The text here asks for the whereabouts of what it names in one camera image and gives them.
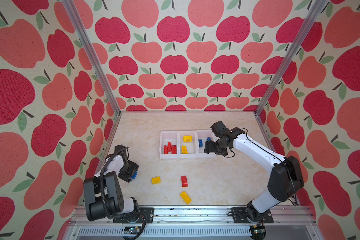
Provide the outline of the yellow lego brick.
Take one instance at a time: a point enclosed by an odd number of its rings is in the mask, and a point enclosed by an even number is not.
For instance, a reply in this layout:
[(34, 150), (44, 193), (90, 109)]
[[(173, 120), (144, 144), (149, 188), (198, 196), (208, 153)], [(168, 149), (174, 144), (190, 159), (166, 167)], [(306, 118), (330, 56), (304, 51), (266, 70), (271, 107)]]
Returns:
[(182, 150), (182, 154), (187, 154), (188, 153), (188, 150), (187, 150), (186, 146), (182, 146), (181, 150)]
[(160, 176), (152, 178), (152, 184), (153, 185), (156, 185), (156, 184), (159, 184), (159, 183), (161, 183), (161, 177)]
[(181, 192), (180, 196), (187, 205), (191, 203), (192, 199), (185, 191)]

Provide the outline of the white three-compartment bin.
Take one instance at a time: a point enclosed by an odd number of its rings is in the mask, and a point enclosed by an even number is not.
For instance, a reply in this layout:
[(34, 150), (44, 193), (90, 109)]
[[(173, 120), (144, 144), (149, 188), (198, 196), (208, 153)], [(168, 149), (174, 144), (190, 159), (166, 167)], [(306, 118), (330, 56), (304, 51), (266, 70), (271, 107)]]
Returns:
[[(184, 143), (183, 136), (191, 135), (193, 141), (191, 143)], [(205, 142), (207, 137), (215, 141), (217, 138), (214, 136), (211, 130), (196, 130), (196, 131), (164, 131), (160, 133), (160, 145), (159, 145), (159, 156), (161, 159), (185, 159), (185, 158), (213, 158), (214, 153), (205, 154)], [(203, 141), (203, 146), (199, 147), (199, 141)], [(172, 145), (177, 146), (177, 154), (164, 154), (164, 145), (167, 142), (171, 142)], [(181, 147), (186, 146), (188, 153), (182, 154)]]

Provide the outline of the red lego brick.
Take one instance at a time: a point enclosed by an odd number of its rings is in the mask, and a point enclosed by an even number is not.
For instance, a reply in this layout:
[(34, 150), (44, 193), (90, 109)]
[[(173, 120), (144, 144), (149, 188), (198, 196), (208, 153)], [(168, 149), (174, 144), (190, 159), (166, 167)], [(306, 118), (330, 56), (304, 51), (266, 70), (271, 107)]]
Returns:
[(188, 180), (186, 176), (181, 176), (181, 182), (182, 182), (182, 187), (185, 188), (188, 186)]
[(164, 154), (168, 155), (172, 153), (172, 143), (171, 142), (167, 142), (166, 145), (164, 145)]
[(172, 146), (171, 146), (171, 153), (172, 153), (173, 155), (176, 155), (176, 154), (177, 154), (177, 146), (176, 146), (176, 145), (172, 145)]

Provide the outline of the yellow lego brick bottom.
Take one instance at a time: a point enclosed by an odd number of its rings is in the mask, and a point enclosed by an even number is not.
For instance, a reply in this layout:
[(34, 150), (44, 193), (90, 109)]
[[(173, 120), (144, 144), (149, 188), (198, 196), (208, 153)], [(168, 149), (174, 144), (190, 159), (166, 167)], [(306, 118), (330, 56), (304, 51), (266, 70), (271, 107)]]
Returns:
[(185, 191), (181, 192), (180, 196), (187, 205), (191, 203), (192, 199)]

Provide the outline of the yellow ring lego piece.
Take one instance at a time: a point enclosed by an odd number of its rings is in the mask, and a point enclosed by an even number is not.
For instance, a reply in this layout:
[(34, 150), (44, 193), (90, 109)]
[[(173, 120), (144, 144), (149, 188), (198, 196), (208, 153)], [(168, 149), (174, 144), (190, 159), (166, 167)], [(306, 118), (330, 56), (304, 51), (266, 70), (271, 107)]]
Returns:
[(193, 141), (193, 137), (191, 135), (183, 136), (184, 143), (191, 143)]

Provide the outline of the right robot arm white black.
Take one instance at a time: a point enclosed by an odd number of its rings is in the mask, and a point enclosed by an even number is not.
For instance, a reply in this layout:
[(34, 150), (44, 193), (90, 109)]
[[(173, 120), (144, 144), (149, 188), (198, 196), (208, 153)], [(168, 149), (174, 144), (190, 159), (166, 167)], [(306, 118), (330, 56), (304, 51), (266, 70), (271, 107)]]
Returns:
[(228, 151), (236, 149), (262, 166), (269, 174), (267, 188), (247, 204), (243, 214), (250, 223), (259, 223), (267, 211), (290, 200), (298, 206), (297, 193), (304, 188), (299, 160), (286, 157), (261, 145), (248, 135), (245, 128), (228, 129), (221, 121), (211, 126), (215, 141), (206, 140), (204, 153), (229, 158)]

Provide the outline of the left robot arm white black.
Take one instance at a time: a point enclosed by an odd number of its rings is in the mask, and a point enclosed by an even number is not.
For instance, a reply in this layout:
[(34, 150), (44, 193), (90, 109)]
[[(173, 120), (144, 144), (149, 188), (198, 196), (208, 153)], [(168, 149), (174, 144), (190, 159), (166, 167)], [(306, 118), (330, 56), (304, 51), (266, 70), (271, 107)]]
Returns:
[(137, 200), (123, 196), (119, 181), (127, 183), (138, 174), (139, 165), (121, 155), (109, 155), (105, 165), (84, 181), (86, 215), (89, 221), (122, 218), (139, 212)]

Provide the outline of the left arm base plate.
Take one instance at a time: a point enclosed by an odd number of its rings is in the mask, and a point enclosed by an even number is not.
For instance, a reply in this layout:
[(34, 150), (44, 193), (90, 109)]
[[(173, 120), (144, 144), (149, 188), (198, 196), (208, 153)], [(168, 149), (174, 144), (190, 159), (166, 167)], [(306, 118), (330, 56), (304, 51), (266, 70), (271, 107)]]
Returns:
[(139, 208), (138, 212), (123, 214), (113, 219), (115, 224), (147, 224), (153, 223), (154, 208)]

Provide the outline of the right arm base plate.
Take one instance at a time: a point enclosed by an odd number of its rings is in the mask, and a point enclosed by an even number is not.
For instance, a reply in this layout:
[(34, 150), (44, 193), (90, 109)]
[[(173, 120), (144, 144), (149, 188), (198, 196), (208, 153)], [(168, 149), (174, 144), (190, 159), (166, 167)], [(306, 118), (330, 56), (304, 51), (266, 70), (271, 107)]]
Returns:
[(270, 210), (260, 214), (256, 210), (248, 210), (248, 208), (231, 208), (231, 211), (228, 212), (227, 215), (233, 218), (235, 224), (274, 223)]

